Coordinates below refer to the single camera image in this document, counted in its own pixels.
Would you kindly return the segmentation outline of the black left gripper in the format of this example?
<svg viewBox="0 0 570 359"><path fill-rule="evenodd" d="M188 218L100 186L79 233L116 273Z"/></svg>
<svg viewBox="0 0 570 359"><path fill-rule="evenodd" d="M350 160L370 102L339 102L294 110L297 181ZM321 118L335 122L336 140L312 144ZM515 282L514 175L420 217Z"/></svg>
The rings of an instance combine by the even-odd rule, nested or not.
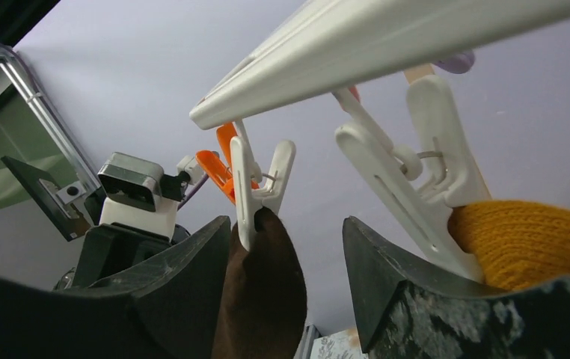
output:
<svg viewBox="0 0 570 359"><path fill-rule="evenodd" d="M186 228L176 225L171 238L121 224L92 227L84 240L77 265L54 286L54 290L86 287L129 269L190 237Z"/></svg>

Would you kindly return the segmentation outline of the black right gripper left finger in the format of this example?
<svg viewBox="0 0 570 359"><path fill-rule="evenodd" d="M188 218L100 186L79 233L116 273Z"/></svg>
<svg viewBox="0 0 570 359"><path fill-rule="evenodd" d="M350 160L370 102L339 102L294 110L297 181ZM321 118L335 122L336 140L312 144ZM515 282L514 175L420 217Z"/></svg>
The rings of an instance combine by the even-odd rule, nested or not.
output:
<svg viewBox="0 0 570 359"><path fill-rule="evenodd" d="M0 358L209 358L230 219L88 288L0 278Z"/></svg>

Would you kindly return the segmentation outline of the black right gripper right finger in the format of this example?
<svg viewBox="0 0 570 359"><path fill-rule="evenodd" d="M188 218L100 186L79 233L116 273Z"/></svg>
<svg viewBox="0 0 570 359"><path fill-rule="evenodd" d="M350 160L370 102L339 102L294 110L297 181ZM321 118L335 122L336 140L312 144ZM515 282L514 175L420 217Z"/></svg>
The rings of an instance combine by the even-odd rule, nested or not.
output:
<svg viewBox="0 0 570 359"><path fill-rule="evenodd" d="M570 276L504 292L413 255L356 217L342 236L370 357L570 358Z"/></svg>

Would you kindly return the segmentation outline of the dark brown striped sock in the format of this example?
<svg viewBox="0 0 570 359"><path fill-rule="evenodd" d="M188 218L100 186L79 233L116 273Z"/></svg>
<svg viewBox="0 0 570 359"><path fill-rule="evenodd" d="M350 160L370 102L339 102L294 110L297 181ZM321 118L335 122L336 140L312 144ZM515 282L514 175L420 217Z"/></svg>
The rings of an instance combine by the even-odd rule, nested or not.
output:
<svg viewBox="0 0 570 359"><path fill-rule="evenodd" d="M293 358L307 317L307 290L285 226L270 209L254 216L249 251L232 228L212 358Z"/></svg>

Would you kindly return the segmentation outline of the maroon purple striped sock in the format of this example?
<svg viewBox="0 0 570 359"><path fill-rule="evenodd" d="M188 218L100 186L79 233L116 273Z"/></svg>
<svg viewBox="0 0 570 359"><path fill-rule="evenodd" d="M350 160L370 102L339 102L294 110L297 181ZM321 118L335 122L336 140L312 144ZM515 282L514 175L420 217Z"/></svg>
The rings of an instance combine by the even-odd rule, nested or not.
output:
<svg viewBox="0 0 570 359"><path fill-rule="evenodd" d="M476 257L489 286L532 287L570 274L570 209L522 200L458 207L450 235Z"/></svg>

